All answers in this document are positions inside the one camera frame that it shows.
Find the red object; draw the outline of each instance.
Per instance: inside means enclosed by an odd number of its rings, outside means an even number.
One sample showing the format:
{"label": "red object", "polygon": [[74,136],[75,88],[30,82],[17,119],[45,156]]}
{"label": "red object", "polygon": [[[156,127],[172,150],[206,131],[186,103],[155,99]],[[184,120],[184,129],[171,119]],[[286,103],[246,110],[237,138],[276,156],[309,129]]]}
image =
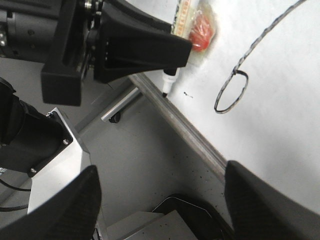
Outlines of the red object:
{"label": "red object", "polygon": [[213,36],[214,30],[210,24],[209,18],[204,14],[198,14],[189,35],[189,40],[193,45],[192,49],[196,52],[206,50]]}

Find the whiteboard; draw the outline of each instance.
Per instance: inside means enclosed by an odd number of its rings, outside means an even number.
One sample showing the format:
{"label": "whiteboard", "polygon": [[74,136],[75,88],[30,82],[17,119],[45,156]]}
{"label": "whiteboard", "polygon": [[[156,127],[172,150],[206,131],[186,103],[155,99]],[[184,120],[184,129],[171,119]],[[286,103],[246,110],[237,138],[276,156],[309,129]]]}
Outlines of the whiteboard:
{"label": "whiteboard", "polygon": [[[176,0],[129,0],[171,22]],[[243,63],[249,85],[220,115],[216,97],[254,40],[295,0],[212,0],[217,35],[201,64],[188,63],[168,99],[227,160],[236,160],[287,197],[320,214],[320,1],[291,12]],[[146,75],[162,86],[161,71]],[[243,80],[226,91],[238,96]]]}

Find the gray floor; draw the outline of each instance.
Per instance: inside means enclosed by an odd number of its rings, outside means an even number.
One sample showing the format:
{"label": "gray floor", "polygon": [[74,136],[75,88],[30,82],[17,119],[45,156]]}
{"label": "gray floor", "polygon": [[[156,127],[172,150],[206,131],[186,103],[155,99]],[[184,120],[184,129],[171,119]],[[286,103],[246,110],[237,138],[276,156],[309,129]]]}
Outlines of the gray floor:
{"label": "gray floor", "polygon": [[[231,222],[222,184],[144,97],[123,112],[120,123],[97,117],[80,135],[98,167],[106,226],[151,211],[174,193],[208,201]],[[1,206],[24,204],[28,196],[16,193]],[[0,227],[25,213],[0,212]]]}

